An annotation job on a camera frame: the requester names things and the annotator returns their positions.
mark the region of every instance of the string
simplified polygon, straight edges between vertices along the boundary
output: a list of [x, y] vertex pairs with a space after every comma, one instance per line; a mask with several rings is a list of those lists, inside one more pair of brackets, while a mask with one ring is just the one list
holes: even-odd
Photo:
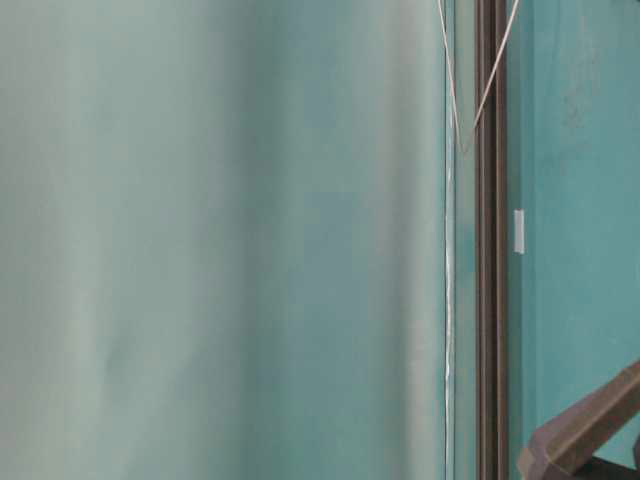
[[[447, 28], [444, 20], [444, 11], [442, 8], [442, 0], [437, 0], [438, 3], [438, 11], [440, 13], [440, 26], [442, 27], [442, 40], [444, 42], [444, 51], [447, 59], [447, 71], [449, 76], [449, 88], [451, 90], [451, 100], [453, 103], [453, 118], [455, 122], [455, 136], [459, 139], [460, 137], [460, 126], [458, 123], [458, 105], [455, 94], [455, 76], [453, 75], [453, 67], [451, 61], [451, 55], [449, 53], [449, 42], [447, 40]], [[505, 47], [507, 46], [507, 41], [509, 40], [509, 36], [511, 35], [511, 28], [513, 27], [513, 22], [518, 14], [518, 10], [520, 8], [520, 0], [515, 0], [513, 3], [513, 7], [511, 7], [511, 14], [509, 15], [509, 20], [507, 21], [507, 28], [504, 31], [504, 35], [502, 36], [502, 41], [500, 42], [500, 48], [498, 49], [498, 53], [496, 55], [495, 62], [493, 63], [493, 67], [491, 68], [491, 74], [489, 75], [489, 79], [487, 80], [487, 85], [484, 88], [484, 92], [482, 93], [482, 99], [480, 100], [480, 105], [478, 106], [478, 110], [476, 112], [476, 116], [473, 120], [473, 126], [471, 127], [471, 132], [469, 134], [469, 139], [466, 142], [466, 146], [462, 148], [462, 154], [466, 155], [473, 139], [475, 137], [475, 130], [478, 127], [478, 123], [480, 123], [480, 118], [482, 118], [482, 112], [484, 111], [485, 104], [487, 102], [487, 98], [489, 97], [489, 92], [491, 91], [491, 87], [496, 78], [496, 72], [498, 71], [498, 67], [500, 66], [500, 61], [502, 60], [502, 55], [504, 54]]]

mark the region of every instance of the teal wall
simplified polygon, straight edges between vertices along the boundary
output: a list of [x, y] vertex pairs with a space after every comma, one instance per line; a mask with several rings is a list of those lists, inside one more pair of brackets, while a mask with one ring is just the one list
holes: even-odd
[[443, 478], [436, 15], [0, 1], [3, 477]]
[[[514, 455], [640, 352], [639, 23], [636, 1], [523, 2], [509, 46]], [[638, 433], [600, 454], [631, 465]]]

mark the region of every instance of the teal curtain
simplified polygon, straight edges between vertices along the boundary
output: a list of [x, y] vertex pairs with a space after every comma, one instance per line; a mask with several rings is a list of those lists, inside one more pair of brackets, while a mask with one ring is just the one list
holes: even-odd
[[3, 478], [443, 478], [435, 5], [0, 1]]

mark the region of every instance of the white label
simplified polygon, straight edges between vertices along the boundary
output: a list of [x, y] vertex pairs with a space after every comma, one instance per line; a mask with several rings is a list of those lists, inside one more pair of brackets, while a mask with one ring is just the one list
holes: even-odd
[[513, 211], [513, 251], [524, 255], [524, 210]]

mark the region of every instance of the dark metal frame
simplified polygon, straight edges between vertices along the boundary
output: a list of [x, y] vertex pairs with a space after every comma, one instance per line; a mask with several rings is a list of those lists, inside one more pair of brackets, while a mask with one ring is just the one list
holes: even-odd
[[[476, 1], [476, 92], [482, 96], [506, 27], [506, 0]], [[476, 132], [478, 480], [509, 478], [506, 68]]]

